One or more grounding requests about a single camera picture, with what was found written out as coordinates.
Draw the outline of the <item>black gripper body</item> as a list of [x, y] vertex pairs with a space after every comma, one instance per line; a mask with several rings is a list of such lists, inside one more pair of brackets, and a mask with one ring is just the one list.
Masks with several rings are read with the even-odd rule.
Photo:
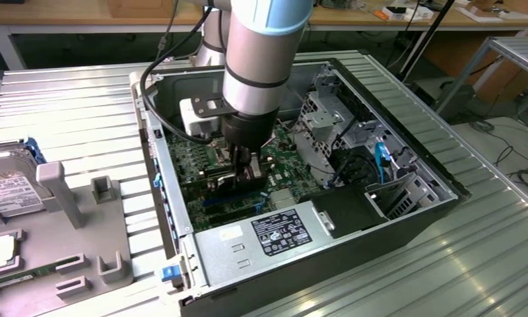
[[248, 115], [242, 112], [222, 116], [222, 133], [230, 144], [259, 152], [274, 132], [279, 109], [263, 115]]

